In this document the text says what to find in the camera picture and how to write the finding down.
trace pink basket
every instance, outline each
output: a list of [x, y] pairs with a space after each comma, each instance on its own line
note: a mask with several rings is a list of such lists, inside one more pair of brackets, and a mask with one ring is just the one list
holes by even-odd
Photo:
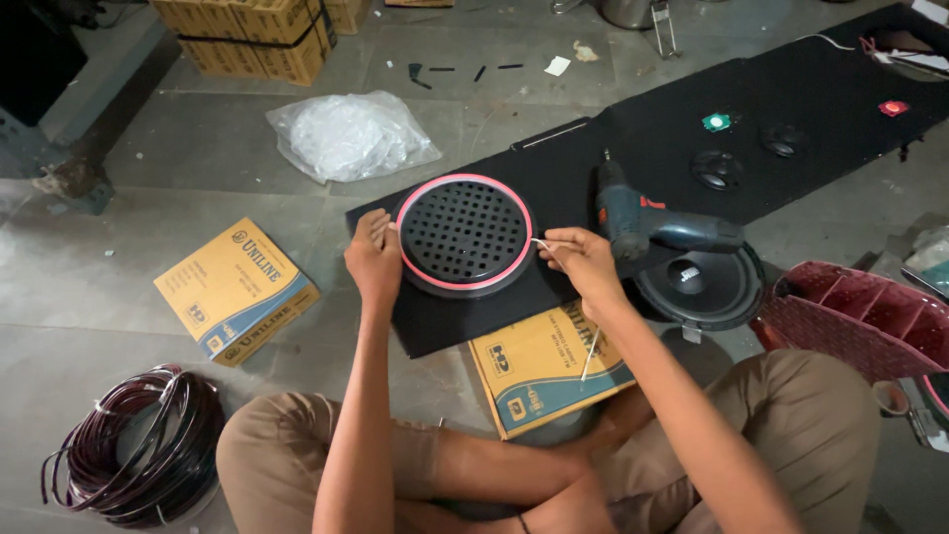
[[761, 316], [796, 347], [836, 356], [871, 384], [949, 371], [949, 307], [888, 278], [805, 261], [769, 291]]

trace black carpeted board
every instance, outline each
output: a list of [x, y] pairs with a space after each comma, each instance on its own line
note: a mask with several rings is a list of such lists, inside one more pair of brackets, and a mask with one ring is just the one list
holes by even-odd
[[[650, 199], [676, 211], [747, 224], [915, 141], [949, 117], [949, 83], [909, 80], [861, 52], [857, 38], [876, 28], [908, 29], [949, 56], [949, 31], [894, 4], [823, 32], [854, 51], [809, 37], [732, 60], [611, 105], [583, 127], [447, 174], [475, 173], [506, 183], [530, 206], [541, 231], [591, 227], [592, 173], [608, 147], [630, 184]], [[910, 110], [885, 116], [877, 105], [891, 99]], [[732, 126], [715, 133], [704, 129], [701, 119], [714, 112], [728, 113]], [[808, 135], [804, 157], [781, 159], [760, 147], [759, 128], [772, 122], [793, 124]], [[737, 189], [714, 191], [692, 178], [689, 161], [708, 149], [732, 152], [742, 162]], [[391, 211], [408, 191], [346, 213], [350, 231], [363, 213]], [[619, 266], [621, 277], [677, 254], [652, 246], [647, 257]], [[403, 282], [393, 325], [405, 351], [419, 357], [576, 296], [566, 277], [535, 259], [510, 287], [477, 300], [438, 298]]]

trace uniline box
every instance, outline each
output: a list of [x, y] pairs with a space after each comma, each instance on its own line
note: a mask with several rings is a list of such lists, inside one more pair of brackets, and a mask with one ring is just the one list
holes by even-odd
[[320, 298], [313, 282], [247, 218], [155, 285], [208, 358], [228, 367]]
[[580, 381], [595, 331], [577, 300], [468, 342], [501, 439], [636, 384], [603, 333]]

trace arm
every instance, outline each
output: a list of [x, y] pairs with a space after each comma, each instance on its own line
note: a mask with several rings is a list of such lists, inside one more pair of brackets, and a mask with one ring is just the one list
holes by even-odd
[[393, 530], [388, 333], [399, 292], [401, 249], [381, 209], [364, 215], [345, 252], [363, 299], [359, 341], [339, 423], [316, 497], [313, 534]]
[[541, 250], [541, 258], [567, 273], [586, 316], [619, 349], [722, 531], [803, 533], [772, 471], [629, 304], [609, 242], [580, 228], [548, 230], [546, 237], [552, 254]]

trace hand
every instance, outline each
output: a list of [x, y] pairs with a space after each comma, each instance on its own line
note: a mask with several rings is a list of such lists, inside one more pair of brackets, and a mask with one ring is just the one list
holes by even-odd
[[382, 208], [360, 217], [343, 257], [363, 297], [363, 306], [391, 312], [401, 283], [402, 249], [396, 223], [390, 219]]
[[632, 308], [616, 274], [609, 241], [583, 228], [556, 228], [545, 233], [540, 257], [549, 268], [570, 277], [583, 298], [584, 314], [597, 325], [617, 309]]

